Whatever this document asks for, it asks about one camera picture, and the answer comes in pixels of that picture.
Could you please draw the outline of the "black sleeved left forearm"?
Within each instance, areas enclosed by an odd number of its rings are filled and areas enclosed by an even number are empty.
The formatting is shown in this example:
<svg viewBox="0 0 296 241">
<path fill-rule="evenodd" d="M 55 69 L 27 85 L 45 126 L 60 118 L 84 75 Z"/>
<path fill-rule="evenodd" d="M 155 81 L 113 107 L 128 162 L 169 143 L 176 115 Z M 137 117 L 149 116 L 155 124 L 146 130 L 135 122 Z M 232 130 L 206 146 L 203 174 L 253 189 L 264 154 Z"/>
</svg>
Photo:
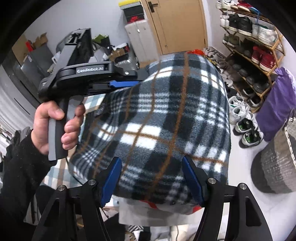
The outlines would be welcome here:
<svg viewBox="0 0 296 241">
<path fill-rule="evenodd" d="M 24 222 L 37 188 L 56 161 L 49 161 L 25 137 L 4 171 L 1 189 L 1 240 L 31 240 L 36 226 Z"/>
</svg>

